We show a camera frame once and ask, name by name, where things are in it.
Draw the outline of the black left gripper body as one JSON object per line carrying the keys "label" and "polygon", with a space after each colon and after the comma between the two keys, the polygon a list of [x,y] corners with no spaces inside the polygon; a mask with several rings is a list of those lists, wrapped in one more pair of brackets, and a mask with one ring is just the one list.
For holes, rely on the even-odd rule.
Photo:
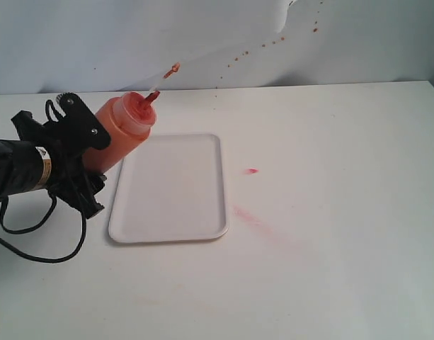
{"label": "black left gripper body", "polygon": [[88,171],[83,163],[86,150],[68,150],[60,136],[58,124],[64,113],[60,113],[51,100],[45,103],[45,115],[47,122],[41,124],[34,120],[32,113],[22,110],[11,121],[20,140],[44,148],[49,155],[52,170],[41,187],[84,214],[80,183],[83,173]]}

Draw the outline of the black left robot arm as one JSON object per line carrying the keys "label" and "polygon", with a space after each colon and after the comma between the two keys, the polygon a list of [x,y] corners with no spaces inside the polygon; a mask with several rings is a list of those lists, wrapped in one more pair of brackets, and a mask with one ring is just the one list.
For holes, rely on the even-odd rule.
{"label": "black left robot arm", "polygon": [[75,93],[45,103],[46,123],[29,111],[11,121],[17,140],[0,140],[0,202],[9,196],[45,189],[90,219],[102,211],[95,199],[104,187],[99,171],[87,170],[83,155],[110,145],[110,134]]}

